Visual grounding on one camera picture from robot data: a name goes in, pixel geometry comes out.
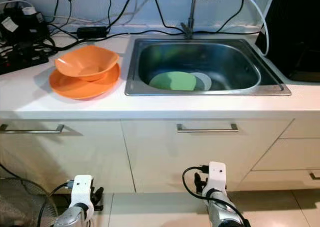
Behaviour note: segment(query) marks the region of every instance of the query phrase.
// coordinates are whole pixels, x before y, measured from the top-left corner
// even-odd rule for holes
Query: stainless steel sink
[[[157,89],[150,80],[161,73],[201,72],[212,80],[208,91]],[[244,39],[137,39],[125,88],[130,96],[290,95]]]

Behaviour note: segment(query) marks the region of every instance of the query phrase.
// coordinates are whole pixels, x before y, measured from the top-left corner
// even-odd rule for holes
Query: orange plate
[[[88,99],[111,89],[120,76],[120,67],[116,63],[102,78],[96,81],[83,81],[75,77],[69,77],[54,70],[49,77],[51,88],[57,94],[70,99]]]

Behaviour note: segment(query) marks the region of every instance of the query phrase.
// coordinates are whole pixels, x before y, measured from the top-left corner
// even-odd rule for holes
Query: metal handle
[[[232,123],[231,128],[221,128],[221,129],[183,129],[181,123],[176,125],[176,131],[178,133],[216,133],[216,132],[239,132],[239,129],[235,123]]]
[[[2,124],[0,126],[0,134],[61,134],[64,129],[64,124],[59,124],[56,129],[44,129],[44,130],[36,130],[36,129],[8,129],[7,124]]]
[[[313,179],[314,181],[320,181],[320,177],[316,177],[314,173],[309,173],[311,179]]]

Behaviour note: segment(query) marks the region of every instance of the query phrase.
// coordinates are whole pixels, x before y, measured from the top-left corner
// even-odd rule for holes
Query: kitchen counter
[[[270,118],[320,117],[320,85],[289,81],[267,59],[264,60],[291,91],[290,96],[126,96],[134,39],[170,38],[164,35],[120,36],[95,45],[117,52],[121,76],[112,90],[89,100],[68,99],[54,93],[48,78],[54,70],[54,59],[45,64],[0,76],[1,119],[156,119],[156,118]],[[247,39],[255,36],[214,35],[220,39]],[[71,42],[66,36],[55,38],[57,46]]]

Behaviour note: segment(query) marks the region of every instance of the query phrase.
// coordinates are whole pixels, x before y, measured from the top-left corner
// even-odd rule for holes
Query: faucet
[[[194,32],[194,22],[195,22],[195,19],[194,19],[194,14],[195,14],[195,6],[196,6],[196,0],[192,0],[191,2],[191,9],[190,9],[190,15],[189,15],[189,18],[188,18],[188,23],[187,25],[185,23],[180,23],[181,24],[181,27],[184,31],[184,38],[186,40],[191,40],[192,39],[192,36],[193,36],[193,32]]]

